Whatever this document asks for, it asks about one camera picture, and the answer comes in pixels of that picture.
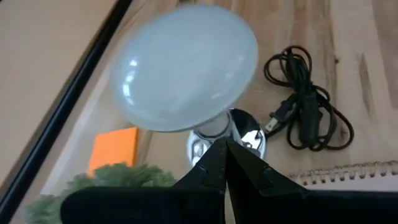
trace wooden table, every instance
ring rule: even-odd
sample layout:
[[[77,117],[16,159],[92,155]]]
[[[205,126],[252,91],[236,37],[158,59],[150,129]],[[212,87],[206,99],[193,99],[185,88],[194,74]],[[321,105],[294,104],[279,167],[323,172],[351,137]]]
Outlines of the wooden table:
[[[266,161],[272,167],[294,176],[306,170],[398,159],[398,120],[394,119],[398,108],[397,1],[134,0],[43,164],[39,178],[47,180],[40,193],[56,194],[74,175],[86,171],[97,134],[130,125],[115,107],[108,86],[109,65],[121,40],[159,14],[191,3],[226,7],[243,17],[256,35],[259,68],[236,107],[265,125],[268,114],[291,91],[266,81],[262,66],[284,47],[299,44],[313,57],[314,83],[329,91],[332,103],[355,128],[352,145],[338,152],[296,151],[286,143],[285,133],[279,133],[267,146]],[[272,72],[280,73],[276,66]],[[187,133],[141,130],[139,162],[160,166],[181,178],[190,169],[186,137]],[[333,142],[346,138],[346,127],[339,123]]]

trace wooden surface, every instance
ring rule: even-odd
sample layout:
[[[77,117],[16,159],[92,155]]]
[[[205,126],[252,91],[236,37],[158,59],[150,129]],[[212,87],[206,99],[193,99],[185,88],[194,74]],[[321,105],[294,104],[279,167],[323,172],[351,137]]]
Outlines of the wooden surface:
[[[40,134],[41,122],[114,2],[0,2],[0,186],[25,159],[30,139]]]
[[[290,90],[279,88],[262,76],[264,62],[291,44],[300,44],[313,56],[313,81],[324,86],[332,103],[352,122],[354,143],[339,152],[296,151],[285,133],[269,140],[266,161],[279,172],[305,170],[374,161],[398,160],[397,107],[398,2],[395,0],[197,0],[195,4],[219,4],[242,16],[259,44],[259,68],[247,92],[236,103],[262,125],[268,114]],[[33,187],[37,194],[56,194],[74,175],[86,171],[95,136],[130,126],[113,103],[108,86],[113,53],[128,32],[181,5],[177,0],[134,0],[108,45],[68,122],[43,164]],[[277,67],[272,72],[278,73]],[[139,162],[148,162],[185,175],[187,133],[139,133]],[[339,124],[334,142],[347,138]]]

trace black frame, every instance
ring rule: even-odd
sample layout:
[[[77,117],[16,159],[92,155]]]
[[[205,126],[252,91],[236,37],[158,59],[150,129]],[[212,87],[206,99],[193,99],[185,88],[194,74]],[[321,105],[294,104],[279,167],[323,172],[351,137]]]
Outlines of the black frame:
[[[18,209],[131,3],[132,0],[116,2],[82,63],[72,74],[65,94],[0,201],[0,223],[8,223]]]

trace frosted light bulb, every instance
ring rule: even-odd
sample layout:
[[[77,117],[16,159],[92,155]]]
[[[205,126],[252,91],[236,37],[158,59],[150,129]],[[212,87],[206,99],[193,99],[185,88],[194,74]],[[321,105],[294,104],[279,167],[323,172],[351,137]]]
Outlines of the frosted light bulb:
[[[232,106],[257,57],[240,17],[218,6],[183,6],[123,40],[111,72],[116,103],[142,128],[192,128]]]

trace orange sticky note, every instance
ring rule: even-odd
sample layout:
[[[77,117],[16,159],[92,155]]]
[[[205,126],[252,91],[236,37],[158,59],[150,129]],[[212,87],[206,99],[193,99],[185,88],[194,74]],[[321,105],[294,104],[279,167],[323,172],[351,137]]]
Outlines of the orange sticky note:
[[[125,162],[128,166],[133,166],[136,158],[137,137],[137,128],[97,135],[87,174],[93,175],[95,169],[106,164]]]

